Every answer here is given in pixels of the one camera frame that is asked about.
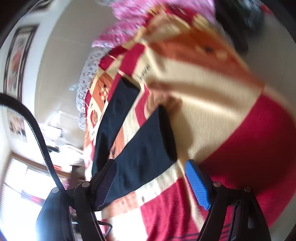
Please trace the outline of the black pants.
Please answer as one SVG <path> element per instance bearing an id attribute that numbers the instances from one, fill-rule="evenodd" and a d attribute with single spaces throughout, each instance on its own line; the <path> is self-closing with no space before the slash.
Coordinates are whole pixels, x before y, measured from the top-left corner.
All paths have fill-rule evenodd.
<path id="1" fill-rule="evenodd" d="M 121 78 L 103 115 L 96 136 L 92 174 L 101 172 L 111 147 L 139 89 Z M 94 209 L 101 210 L 165 172 L 177 161 L 173 131 L 167 112 L 158 106 L 135 136 L 113 160 L 106 178 L 95 191 Z"/>

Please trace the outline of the red orange checkered blanket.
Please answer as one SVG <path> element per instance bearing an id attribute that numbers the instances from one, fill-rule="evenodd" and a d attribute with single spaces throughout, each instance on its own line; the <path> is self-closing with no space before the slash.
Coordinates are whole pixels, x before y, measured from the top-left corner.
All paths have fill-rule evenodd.
<path id="1" fill-rule="evenodd" d="M 101 58 L 85 97 L 90 178 L 96 135 L 120 78 L 139 88 L 109 153 L 116 158 L 162 105 L 177 161 L 101 211 L 107 240 L 195 240 L 206 219 L 185 176 L 195 160 L 212 179 L 256 195 L 272 240 L 295 240 L 295 112 L 191 9 L 159 4 L 135 35 Z"/>

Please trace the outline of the floral pillow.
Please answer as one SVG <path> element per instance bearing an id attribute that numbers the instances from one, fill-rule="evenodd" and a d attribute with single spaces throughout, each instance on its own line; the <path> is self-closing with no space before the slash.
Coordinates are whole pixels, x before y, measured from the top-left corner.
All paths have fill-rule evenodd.
<path id="1" fill-rule="evenodd" d="M 93 47 L 86 59 L 80 75 L 76 93 L 76 108 L 79 111 L 79 128 L 86 131 L 86 110 L 85 97 L 86 93 L 93 82 L 94 75 L 102 57 L 104 57 L 111 48 L 109 47 Z"/>

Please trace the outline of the pink penguin quilt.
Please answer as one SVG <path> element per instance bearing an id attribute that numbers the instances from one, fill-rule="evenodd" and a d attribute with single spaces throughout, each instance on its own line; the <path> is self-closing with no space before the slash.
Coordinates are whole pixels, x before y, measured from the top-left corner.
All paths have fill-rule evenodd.
<path id="1" fill-rule="evenodd" d="M 117 22 L 96 37 L 92 47 L 114 48 L 131 39 L 145 24 L 149 10 L 159 4 L 169 4 L 182 9 L 191 9 L 215 22 L 214 1 L 101 1 L 112 9 Z"/>

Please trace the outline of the framed wall picture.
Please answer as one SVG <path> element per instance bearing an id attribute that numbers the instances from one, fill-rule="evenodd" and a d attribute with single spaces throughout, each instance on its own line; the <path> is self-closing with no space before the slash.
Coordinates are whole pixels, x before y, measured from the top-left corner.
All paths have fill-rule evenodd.
<path id="1" fill-rule="evenodd" d="M 6 58 L 4 69 L 4 93 L 22 100 L 23 76 L 38 25 L 17 28 Z"/>

